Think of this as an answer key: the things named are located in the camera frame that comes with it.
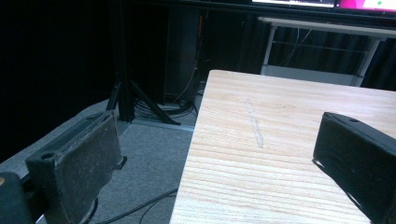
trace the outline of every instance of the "table surface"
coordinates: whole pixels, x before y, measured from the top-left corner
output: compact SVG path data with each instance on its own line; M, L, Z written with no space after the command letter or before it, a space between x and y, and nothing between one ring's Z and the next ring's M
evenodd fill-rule
M370 223L312 162L325 111L396 137L396 92L212 71L171 223Z

